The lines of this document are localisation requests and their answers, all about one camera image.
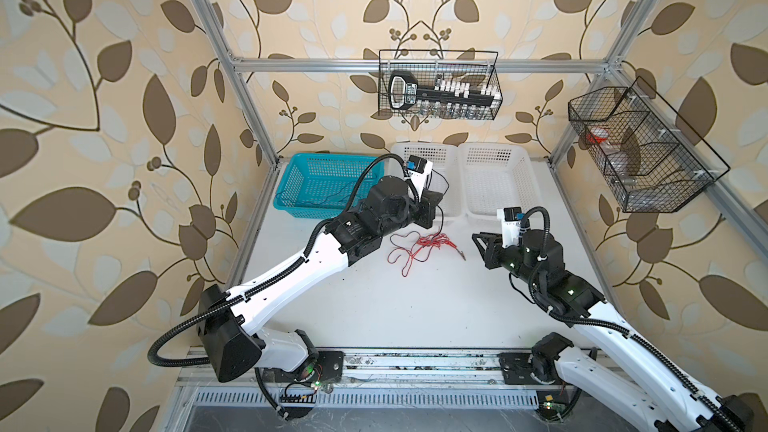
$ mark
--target white plastic basket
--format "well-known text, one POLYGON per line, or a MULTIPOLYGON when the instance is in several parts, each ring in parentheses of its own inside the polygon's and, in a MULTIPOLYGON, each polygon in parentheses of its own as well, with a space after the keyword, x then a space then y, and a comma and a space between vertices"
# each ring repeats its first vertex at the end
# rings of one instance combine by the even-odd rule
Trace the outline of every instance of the white plastic basket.
MULTIPOLYGON (((405 160, 408 160, 409 156, 414 155, 434 162, 434 169, 443 174, 451 185, 446 196, 440 201, 440 208, 442 208, 446 220, 462 216, 462 184, 458 173, 458 148, 456 146, 429 142, 399 142, 392 147, 392 153, 405 160)), ((398 170, 398 165, 393 160, 388 160, 386 167, 386 173, 390 176, 399 177, 402 174, 398 170)), ((444 192, 446 187, 446 181, 442 177, 437 174, 432 176, 429 190, 444 192)), ((440 219, 439 212, 435 219, 440 219)))
POLYGON ((542 205, 531 159, 520 146, 463 143, 458 147, 462 206, 471 222, 496 221, 496 209, 542 205))

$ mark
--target floral wallpaper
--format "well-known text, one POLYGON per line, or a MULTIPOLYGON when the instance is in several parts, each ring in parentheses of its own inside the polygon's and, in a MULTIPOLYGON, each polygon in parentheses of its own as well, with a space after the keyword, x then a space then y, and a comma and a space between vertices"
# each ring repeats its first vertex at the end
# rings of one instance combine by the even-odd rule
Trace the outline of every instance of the floral wallpaper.
POLYGON ((159 422, 178 370, 146 351, 226 281, 267 168, 198 22, 2 0, 0 430, 159 422))
MULTIPOLYGON (((764 218, 766 29, 768 0, 661 0, 624 63, 678 107, 683 133, 713 144, 733 167, 723 180, 764 218)), ((699 380, 742 395, 754 429, 768 429, 768 266, 706 196, 675 214, 620 212, 586 148, 560 175, 630 322, 699 380)))
POLYGON ((378 81, 345 73, 255 72, 252 97, 281 156, 297 152, 376 154, 395 142, 502 142, 548 156, 568 124, 566 104, 586 90, 584 74, 500 74, 496 119, 444 120, 378 110, 378 81))
POLYGON ((238 56, 361 58, 365 49, 599 59, 633 0, 211 0, 238 56))

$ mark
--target wall-mounted basket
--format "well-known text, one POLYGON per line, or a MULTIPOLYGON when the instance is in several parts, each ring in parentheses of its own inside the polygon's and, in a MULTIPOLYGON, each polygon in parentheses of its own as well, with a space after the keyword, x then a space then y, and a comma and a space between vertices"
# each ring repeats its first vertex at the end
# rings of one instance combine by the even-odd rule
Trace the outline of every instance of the wall-mounted basket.
POLYGON ((603 87, 571 100, 568 120, 624 212, 676 212, 730 170, 641 77, 630 87, 603 87), (674 125, 650 107, 656 99, 674 125))
POLYGON ((504 100, 497 52, 379 51, 379 110, 440 119, 494 120, 504 100))

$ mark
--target white tabletop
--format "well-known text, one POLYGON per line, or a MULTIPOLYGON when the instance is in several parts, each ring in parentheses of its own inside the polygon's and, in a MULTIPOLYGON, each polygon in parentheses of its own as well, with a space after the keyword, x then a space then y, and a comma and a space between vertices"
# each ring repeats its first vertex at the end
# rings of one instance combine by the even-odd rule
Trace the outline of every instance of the white tabletop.
MULTIPOLYGON (((533 168, 567 269, 601 289, 547 165, 534 162, 533 168)), ((303 249, 315 224, 317 220, 294 218, 270 204, 244 280, 303 249)), ((430 233, 414 225, 400 233, 410 230, 430 233)), ((500 232, 497 222, 470 226, 464 217, 446 222, 443 231, 464 252, 466 262, 452 248, 435 249, 404 278, 404 258, 387 263, 392 246, 384 238, 379 250, 293 300, 267 327, 302 329, 315 346, 328 348, 530 348, 552 331, 578 346, 591 346, 526 302, 509 286, 506 270, 485 268, 472 234, 500 232)), ((513 280, 527 290, 523 281, 513 280)))

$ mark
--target plastic container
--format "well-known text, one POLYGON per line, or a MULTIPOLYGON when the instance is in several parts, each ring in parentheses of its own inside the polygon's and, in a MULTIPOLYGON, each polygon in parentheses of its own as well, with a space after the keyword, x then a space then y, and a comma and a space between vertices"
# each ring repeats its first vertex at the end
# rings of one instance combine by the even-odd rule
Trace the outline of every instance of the plastic container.
MULTIPOLYGON (((462 185, 458 174, 458 148, 456 146, 428 142, 400 142, 392 147, 392 153, 405 160, 408 160, 409 156, 414 155, 434 162, 433 168, 443 174, 448 184, 451 185, 446 196, 440 201, 440 208, 442 208, 446 220, 453 220, 464 215, 462 210, 462 185)), ((387 161, 386 170, 390 176, 402 177, 400 165, 394 160, 387 161)), ((429 183, 428 190, 444 192, 447 187, 446 181, 437 174, 434 174, 429 183)), ((436 214, 435 219, 440 219, 439 212, 436 214)))
POLYGON ((531 159, 520 146, 463 143, 458 147, 458 170, 462 206, 470 222, 496 222, 497 208, 521 207, 526 212, 542 205, 531 159))
MULTIPOLYGON (((280 180, 273 205, 299 218, 338 216, 350 199, 355 182, 375 157, 339 154, 295 154, 280 180)), ((384 176, 379 162, 362 181, 358 199, 384 176)))

